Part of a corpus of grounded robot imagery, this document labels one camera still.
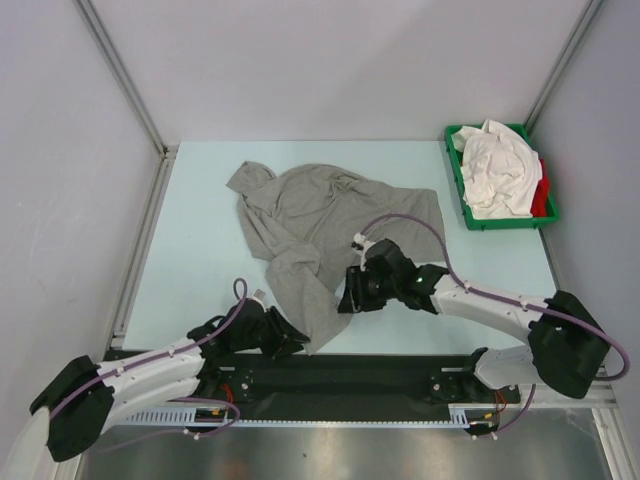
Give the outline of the grey t-shirt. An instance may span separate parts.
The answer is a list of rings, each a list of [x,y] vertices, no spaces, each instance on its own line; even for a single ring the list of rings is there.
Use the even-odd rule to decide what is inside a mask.
[[[307,164],[276,175],[243,163],[227,186],[251,254],[287,320],[310,338],[312,355],[350,323],[336,291],[358,262],[356,233],[389,238],[416,263],[440,262],[444,222],[435,191],[393,187],[342,168]]]

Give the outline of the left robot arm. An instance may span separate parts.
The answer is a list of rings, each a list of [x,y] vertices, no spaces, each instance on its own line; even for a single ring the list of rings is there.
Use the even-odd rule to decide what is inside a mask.
[[[279,359],[309,341],[275,307],[247,299],[158,350],[100,363],[77,357],[31,403],[31,418],[13,442],[4,473],[26,475],[43,453],[58,463],[71,460],[148,407],[192,395],[214,397],[221,376],[212,368],[226,355],[258,349]]]

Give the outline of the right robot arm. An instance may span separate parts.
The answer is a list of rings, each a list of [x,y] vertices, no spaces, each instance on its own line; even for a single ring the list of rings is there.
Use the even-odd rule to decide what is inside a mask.
[[[508,292],[483,296],[433,264],[411,266],[402,273],[372,262],[365,269],[349,267],[338,312],[378,311],[390,300],[411,310],[471,320],[521,342],[518,347],[483,347],[474,353],[473,369],[461,376],[462,391],[473,401],[484,401],[518,380],[541,382],[566,397],[582,399],[610,349],[595,334],[600,325],[569,292],[559,290],[547,299]]]

